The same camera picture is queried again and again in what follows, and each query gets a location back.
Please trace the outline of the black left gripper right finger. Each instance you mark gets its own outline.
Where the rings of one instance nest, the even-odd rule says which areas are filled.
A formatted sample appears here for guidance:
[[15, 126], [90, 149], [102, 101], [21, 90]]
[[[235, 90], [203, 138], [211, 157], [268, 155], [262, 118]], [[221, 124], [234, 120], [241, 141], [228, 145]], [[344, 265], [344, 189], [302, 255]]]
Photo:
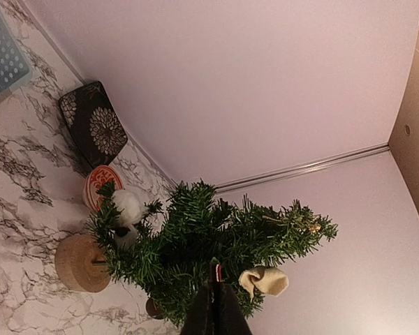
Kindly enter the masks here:
[[232, 287], [217, 283], [214, 296], [214, 333], [252, 335]]

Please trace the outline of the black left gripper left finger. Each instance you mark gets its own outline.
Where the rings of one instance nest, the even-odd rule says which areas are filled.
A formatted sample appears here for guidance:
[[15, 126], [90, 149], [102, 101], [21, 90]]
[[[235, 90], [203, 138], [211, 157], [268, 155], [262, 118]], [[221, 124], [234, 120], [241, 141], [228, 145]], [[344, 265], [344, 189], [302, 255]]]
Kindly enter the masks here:
[[181, 330], [181, 335], [213, 335], [215, 325], [212, 308], [212, 289], [202, 286], [191, 307]]

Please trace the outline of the dark red bauble ornament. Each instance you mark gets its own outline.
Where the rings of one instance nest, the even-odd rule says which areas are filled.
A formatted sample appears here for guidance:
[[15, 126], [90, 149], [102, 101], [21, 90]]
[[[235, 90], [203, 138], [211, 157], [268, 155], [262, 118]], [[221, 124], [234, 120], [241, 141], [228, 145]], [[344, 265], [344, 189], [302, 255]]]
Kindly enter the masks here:
[[164, 319], [159, 305], [151, 297], [146, 301], [145, 308], [149, 317], [155, 320]]

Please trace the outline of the beige burlap bow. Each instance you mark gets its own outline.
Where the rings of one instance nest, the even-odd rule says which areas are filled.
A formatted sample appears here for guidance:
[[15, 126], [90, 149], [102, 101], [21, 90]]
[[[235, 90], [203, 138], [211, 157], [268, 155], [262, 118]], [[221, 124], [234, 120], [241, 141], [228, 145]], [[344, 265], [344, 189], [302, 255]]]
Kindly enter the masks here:
[[242, 288], [254, 299], [255, 291], [278, 297], [289, 286], [288, 276], [277, 267], [257, 266], [243, 271], [238, 278]]

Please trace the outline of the small green christmas tree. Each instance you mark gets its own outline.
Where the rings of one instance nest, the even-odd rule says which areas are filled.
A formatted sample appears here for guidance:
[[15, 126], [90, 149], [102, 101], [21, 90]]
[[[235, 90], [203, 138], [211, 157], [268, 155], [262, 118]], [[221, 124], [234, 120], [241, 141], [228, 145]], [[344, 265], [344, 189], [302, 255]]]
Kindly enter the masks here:
[[240, 274], [257, 266], [277, 267], [313, 253], [322, 241], [337, 236], [337, 226], [327, 216], [318, 222], [321, 231], [310, 234], [288, 225], [262, 219], [280, 211], [315, 214], [294, 201], [275, 209], [248, 198], [232, 204], [216, 196], [204, 182], [179, 184], [166, 204], [145, 204], [148, 213], [136, 225], [140, 236], [129, 248], [115, 242], [120, 212], [112, 201], [118, 189], [113, 181], [98, 190], [98, 209], [88, 220], [88, 233], [65, 238], [58, 246], [54, 264], [61, 282], [71, 290], [100, 292], [110, 281], [141, 288], [160, 307], [164, 319], [182, 326], [199, 289], [208, 284], [214, 300], [214, 266], [221, 265], [221, 282], [232, 287], [243, 316], [261, 308], [265, 296], [240, 286]]

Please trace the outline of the gold berry sprig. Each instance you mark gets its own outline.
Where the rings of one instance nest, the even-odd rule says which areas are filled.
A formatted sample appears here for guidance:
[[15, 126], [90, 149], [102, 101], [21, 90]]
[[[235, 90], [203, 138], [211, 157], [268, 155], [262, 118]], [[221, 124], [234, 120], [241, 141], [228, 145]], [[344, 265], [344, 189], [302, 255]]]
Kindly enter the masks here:
[[316, 234], [321, 231], [321, 224], [318, 222], [320, 217], [320, 214], [308, 214], [300, 211], [280, 211], [276, 218], [262, 215], [262, 219], [266, 221], [295, 227], [299, 230], [307, 231], [310, 234]]

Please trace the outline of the white cotton boll sprig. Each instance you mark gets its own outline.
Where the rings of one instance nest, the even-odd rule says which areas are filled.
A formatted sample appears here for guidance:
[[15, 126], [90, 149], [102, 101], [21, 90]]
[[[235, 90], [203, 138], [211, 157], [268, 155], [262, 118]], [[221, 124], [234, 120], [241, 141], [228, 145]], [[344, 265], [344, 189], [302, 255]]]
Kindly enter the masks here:
[[120, 248], [129, 248], [137, 242], [140, 236], [136, 225], [148, 213], [148, 207], [142, 204], [135, 194], [127, 190], [115, 191], [112, 201], [120, 212], [115, 228], [115, 242]]

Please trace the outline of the light blue perforated plastic basket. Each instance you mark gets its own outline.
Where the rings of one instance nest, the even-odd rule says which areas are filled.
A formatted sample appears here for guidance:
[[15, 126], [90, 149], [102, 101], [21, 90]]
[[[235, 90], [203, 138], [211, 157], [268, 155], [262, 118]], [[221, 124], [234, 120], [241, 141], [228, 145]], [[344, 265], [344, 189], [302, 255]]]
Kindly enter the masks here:
[[32, 69], [0, 11], [0, 100], [25, 85]]

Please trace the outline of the red berry sprig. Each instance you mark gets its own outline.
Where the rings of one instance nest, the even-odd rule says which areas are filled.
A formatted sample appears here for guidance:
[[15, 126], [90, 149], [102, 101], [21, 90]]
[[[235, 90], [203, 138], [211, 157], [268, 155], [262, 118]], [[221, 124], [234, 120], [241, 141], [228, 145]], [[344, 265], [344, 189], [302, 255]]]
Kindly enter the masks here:
[[220, 264], [215, 264], [214, 266], [214, 281], [216, 283], [221, 282], [221, 265]]

